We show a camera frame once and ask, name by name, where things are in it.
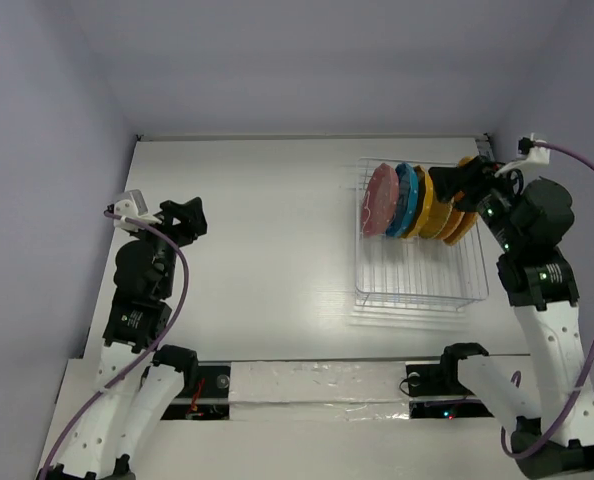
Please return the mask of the orange woven plate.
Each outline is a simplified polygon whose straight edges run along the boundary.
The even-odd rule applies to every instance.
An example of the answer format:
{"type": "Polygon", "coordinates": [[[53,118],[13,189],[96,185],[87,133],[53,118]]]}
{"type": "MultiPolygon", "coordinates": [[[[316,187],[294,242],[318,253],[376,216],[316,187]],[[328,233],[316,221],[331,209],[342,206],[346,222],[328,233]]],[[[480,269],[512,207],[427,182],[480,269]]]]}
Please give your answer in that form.
{"type": "MultiPolygon", "coordinates": [[[[453,208],[456,207],[458,210],[462,211],[457,206],[457,203],[460,200],[462,200],[463,197],[464,197],[464,193],[462,191],[459,191],[458,193],[455,194],[455,196],[453,198],[453,208]]],[[[455,245],[456,243],[458,243],[477,222],[478,215],[476,213],[465,212],[465,211],[462,211],[462,212],[464,213],[464,216],[462,218],[460,225],[453,232],[452,235],[450,235],[446,240],[444,240],[444,243],[449,246],[452,246],[452,245],[455,245]]]]}
{"type": "Polygon", "coordinates": [[[447,221],[446,221],[444,227],[442,228],[440,233],[437,235],[437,239],[444,241],[450,235],[452,235],[453,232],[460,225],[463,216],[464,216],[464,213],[462,211],[458,210],[456,207],[454,207],[451,210],[451,213],[450,213],[449,217],[447,218],[447,221]]]}

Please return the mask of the yellow dotted plate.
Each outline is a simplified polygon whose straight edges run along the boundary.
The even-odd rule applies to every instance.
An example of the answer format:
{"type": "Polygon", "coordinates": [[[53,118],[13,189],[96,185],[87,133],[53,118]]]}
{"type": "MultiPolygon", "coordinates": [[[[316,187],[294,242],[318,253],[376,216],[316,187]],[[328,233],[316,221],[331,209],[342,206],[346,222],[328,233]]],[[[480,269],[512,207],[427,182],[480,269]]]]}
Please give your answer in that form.
{"type": "Polygon", "coordinates": [[[417,236],[429,220],[433,204],[434,187],[428,172],[422,166],[415,166],[419,183],[419,193],[416,213],[409,228],[401,235],[402,239],[409,239],[417,236]]]}

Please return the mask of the woven bamboo plate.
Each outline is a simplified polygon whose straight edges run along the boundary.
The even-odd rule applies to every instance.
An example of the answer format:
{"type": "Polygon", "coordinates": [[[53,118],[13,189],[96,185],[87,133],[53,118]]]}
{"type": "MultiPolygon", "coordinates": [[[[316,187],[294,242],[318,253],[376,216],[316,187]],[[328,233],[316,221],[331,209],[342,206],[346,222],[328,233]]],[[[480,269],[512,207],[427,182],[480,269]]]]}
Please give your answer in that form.
{"type": "Polygon", "coordinates": [[[422,239],[433,239],[437,237],[446,225],[452,209],[451,203],[433,201],[428,219],[420,230],[419,237],[422,239]]]}

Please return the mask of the blue dotted plate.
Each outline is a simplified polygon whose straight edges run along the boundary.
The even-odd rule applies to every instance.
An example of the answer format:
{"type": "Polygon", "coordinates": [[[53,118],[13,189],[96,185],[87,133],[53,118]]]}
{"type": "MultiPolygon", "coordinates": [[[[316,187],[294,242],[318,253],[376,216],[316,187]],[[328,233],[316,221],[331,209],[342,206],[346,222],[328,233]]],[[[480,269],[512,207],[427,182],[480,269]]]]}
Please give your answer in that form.
{"type": "Polygon", "coordinates": [[[419,196],[419,180],[414,168],[402,162],[395,171],[399,180],[399,197],[395,214],[385,232],[388,237],[399,237],[407,231],[413,221],[419,196]]]}

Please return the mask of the pink dotted plate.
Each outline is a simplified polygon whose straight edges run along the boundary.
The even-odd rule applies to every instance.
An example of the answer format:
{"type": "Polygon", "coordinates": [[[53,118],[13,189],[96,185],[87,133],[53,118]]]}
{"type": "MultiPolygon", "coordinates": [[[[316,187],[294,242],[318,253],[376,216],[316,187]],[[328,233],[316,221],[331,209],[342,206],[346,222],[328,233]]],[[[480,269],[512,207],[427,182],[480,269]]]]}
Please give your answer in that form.
{"type": "Polygon", "coordinates": [[[390,225],[399,198],[399,179],[393,167],[380,164],[366,187],[360,225],[364,237],[382,235],[390,225]]]}

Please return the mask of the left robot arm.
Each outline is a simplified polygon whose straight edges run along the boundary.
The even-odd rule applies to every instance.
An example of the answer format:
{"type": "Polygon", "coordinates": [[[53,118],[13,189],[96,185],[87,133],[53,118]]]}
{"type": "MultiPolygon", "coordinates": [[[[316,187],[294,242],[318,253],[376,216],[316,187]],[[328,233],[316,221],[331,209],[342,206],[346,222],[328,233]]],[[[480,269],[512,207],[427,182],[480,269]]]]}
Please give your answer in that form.
{"type": "Polygon", "coordinates": [[[132,236],[115,256],[112,298],[94,392],[69,420],[40,479],[132,479],[136,461],[172,400],[198,383],[195,351],[163,342],[181,313],[167,303],[175,271],[190,279],[181,249],[208,230],[201,198],[148,211],[138,190],[104,212],[132,236]]]}

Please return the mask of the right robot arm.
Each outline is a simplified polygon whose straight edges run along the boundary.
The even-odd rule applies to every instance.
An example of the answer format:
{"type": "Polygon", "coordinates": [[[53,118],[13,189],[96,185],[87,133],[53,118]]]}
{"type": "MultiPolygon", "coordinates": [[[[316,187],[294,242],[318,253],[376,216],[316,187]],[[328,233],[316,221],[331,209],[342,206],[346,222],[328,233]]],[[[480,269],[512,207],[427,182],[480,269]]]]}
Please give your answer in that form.
{"type": "Polygon", "coordinates": [[[502,249],[498,276],[525,336],[538,402],[498,371],[479,344],[445,348],[437,368],[447,391],[464,388],[501,424],[504,453],[528,479],[594,471],[594,341],[579,334],[579,292],[558,245],[574,223],[572,198],[560,184],[528,185],[519,165],[485,157],[429,171],[437,199],[477,214],[502,249]]]}

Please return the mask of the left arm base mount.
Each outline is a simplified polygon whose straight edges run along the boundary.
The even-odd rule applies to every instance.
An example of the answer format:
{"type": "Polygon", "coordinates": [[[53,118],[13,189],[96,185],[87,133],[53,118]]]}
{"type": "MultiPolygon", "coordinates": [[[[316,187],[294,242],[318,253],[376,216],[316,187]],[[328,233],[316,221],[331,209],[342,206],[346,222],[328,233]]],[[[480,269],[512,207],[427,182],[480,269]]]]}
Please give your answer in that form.
{"type": "Polygon", "coordinates": [[[166,408],[162,420],[228,420],[229,363],[200,364],[194,387],[185,388],[166,408]]]}

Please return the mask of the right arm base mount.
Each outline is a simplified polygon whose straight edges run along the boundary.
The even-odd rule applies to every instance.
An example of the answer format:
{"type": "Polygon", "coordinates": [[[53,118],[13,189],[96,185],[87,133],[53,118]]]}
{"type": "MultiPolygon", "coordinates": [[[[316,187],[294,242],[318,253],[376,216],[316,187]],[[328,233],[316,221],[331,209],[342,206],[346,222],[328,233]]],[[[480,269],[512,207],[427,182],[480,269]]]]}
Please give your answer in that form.
{"type": "Polygon", "coordinates": [[[413,420],[492,417],[472,392],[450,383],[438,363],[407,363],[399,390],[408,399],[413,420]]]}

